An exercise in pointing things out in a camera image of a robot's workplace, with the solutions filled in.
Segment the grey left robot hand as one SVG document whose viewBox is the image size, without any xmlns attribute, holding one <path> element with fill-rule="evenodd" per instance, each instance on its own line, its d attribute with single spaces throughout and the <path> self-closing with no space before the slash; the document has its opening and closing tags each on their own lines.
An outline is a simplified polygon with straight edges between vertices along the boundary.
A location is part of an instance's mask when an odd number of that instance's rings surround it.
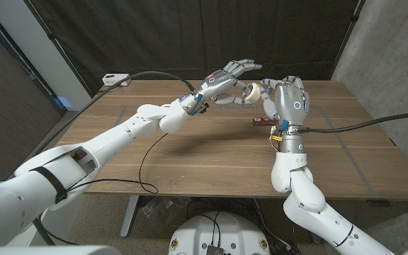
<svg viewBox="0 0 408 255">
<path fill-rule="evenodd" d="M 253 98 L 246 100 L 233 95 L 226 91 L 234 86 L 243 91 L 243 96 L 249 96 L 252 89 L 245 83 L 239 81 L 239 77 L 244 72 L 253 69 L 262 68 L 261 64 L 256 64 L 252 59 L 232 60 L 229 61 L 222 69 L 209 74 L 201 82 L 197 91 L 179 99 L 182 108 L 189 115 L 204 113 L 208 107 L 207 101 L 211 100 L 217 105 L 236 103 L 238 105 L 251 105 L 255 102 Z"/>
</svg>

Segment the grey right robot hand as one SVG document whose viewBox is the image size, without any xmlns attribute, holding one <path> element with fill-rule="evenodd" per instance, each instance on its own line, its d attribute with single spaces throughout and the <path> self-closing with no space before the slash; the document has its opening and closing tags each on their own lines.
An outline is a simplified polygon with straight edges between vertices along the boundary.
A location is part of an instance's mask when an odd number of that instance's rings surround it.
<svg viewBox="0 0 408 255">
<path fill-rule="evenodd" d="M 278 122 L 278 151 L 283 153 L 303 153 L 302 135 L 298 128 L 310 111 L 310 95 L 306 92 L 298 76 L 287 76 L 281 80 L 261 80 L 263 109 L 271 120 Z"/>
</svg>

